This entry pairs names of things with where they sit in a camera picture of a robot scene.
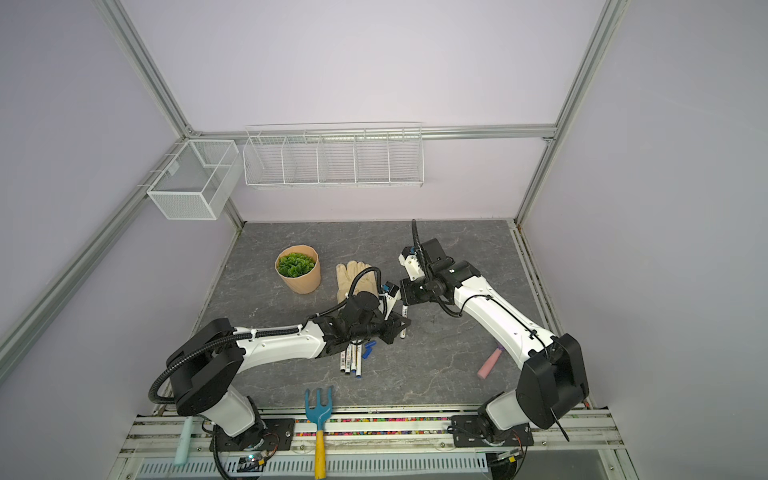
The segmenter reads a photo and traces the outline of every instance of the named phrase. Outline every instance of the brown plant pot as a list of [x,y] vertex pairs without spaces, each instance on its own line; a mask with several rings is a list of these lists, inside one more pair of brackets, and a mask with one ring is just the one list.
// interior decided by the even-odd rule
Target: brown plant pot
[[[289,253],[303,253],[304,255],[307,255],[309,258],[315,260],[315,268],[311,269],[309,273],[297,276],[296,278],[283,276],[280,274],[277,267],[280,265],[280,259]],[[293,247],[288,247],[280,252],[280,255],[277,256],[277,260],[275,260],[275,271],[280,275],[280,278],[283,279],[283,282],[286,283],[288,288],[296,293],[312,293],[317,290],[318,286],[320,286],[320,257],[317,256],[315,249],[308,247],[307,245],[294,245]]]

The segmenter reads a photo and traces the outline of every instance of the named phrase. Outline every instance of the blue fork head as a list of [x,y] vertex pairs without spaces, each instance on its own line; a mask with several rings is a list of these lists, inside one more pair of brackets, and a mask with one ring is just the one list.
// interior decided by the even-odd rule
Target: blue fork head
[[304,391],[304,413],[310,422],[317,425],[318,430],[323,429],[323,424],[327,419],[331,418],[331,410],[333,409],[333,400],[331,395],[333,394],[333,386],[328,387],[328,404],[323,405],[320,402],[320,393],[323,389],[317,389],[317,405],[315,408],[310,408],[310,391],[309,389]]

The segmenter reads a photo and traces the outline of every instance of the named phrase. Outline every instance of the white label tag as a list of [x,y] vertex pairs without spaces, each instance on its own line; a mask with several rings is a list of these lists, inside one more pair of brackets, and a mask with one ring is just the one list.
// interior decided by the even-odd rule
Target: white label tag
[[174,162],[168,166],[168,174],[173,177],[177,170],[179,170],[179,162],[174,160]]

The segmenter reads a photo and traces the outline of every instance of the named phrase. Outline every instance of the yellow handle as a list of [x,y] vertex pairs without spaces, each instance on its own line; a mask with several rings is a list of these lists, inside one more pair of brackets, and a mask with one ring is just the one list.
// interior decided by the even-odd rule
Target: yellow handle
[[315,480],[326,477],[326,441],[323,439],[323,430],[317,431],[315,437]]

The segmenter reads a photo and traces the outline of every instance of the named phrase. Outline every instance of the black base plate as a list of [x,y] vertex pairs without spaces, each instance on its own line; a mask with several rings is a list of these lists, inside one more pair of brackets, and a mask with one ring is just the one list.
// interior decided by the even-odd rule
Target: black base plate
[[[290,450],[290,444],[293,441],[293,427],[296,426],[295,419],[264,419],[266,431],[263,434],[264,443],[259,450],[271,452],[275,449],[277,443],[278,450]],[[217,430],[216,447],[219,452],[239,452],[240,447],[232,442],[232,439],[223,432]]]
[[[453,444],[457,447],[483,447],[490,446],[480,438],[480,428],[478,425],[480,417],[477,415],[454,415],[451,417],[451,425],[458,427],[453,432]],[[533,434],[531,434],[531,427],[528,423],[522,425],[515,425],[511,428],[512,431],[518,434],[522,446],[533,445]],[[476,433],[476,436],[469,435],[469,433]],[[516,447],[519,446],[518,439],[511,432],[509,437],[500,445],[504,447]]]

